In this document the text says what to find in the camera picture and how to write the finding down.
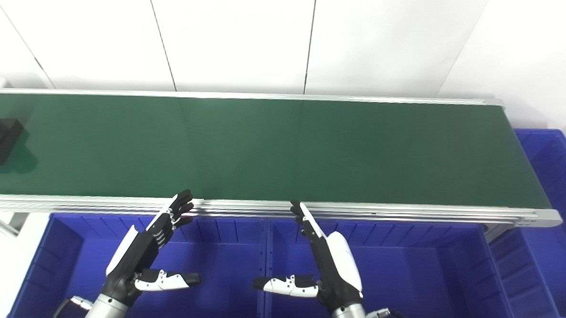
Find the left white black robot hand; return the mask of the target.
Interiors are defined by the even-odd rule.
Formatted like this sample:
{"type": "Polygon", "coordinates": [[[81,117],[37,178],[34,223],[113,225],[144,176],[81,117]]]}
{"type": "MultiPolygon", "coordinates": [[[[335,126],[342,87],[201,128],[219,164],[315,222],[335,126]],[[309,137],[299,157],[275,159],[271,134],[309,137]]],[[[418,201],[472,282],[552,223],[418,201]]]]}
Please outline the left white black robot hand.
{"type": "Polygon", "coordinates": [[[107,302],[132,307],[142,292],[188,289],[200,285],[199,273],[153,269],[159,251],[171,240],[175,231],[192,222],[187,213],[193,208],[190,190],[171,197],[147,228],[131,227],[121,241],[106,269],[106,280],[100,294],[107,302]]]}

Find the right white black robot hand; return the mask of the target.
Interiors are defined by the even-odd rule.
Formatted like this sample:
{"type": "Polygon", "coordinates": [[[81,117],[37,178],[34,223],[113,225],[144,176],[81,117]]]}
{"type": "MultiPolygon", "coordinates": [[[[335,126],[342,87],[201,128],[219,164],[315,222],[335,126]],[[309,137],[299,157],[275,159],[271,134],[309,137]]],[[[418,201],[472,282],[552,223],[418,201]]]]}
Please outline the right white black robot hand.
{"type": "Polygon", "coordinates": [[[320,279],[315,281],[307,274],[256,276],[251,286],[267,293],[315,297],[329,313],[362,304],[362,280],[345,237],[338,231],[326,235],[301,201],[291,200],[291,211],[297,224],[302,226],[302,234],[309,240],[320,279]]]}

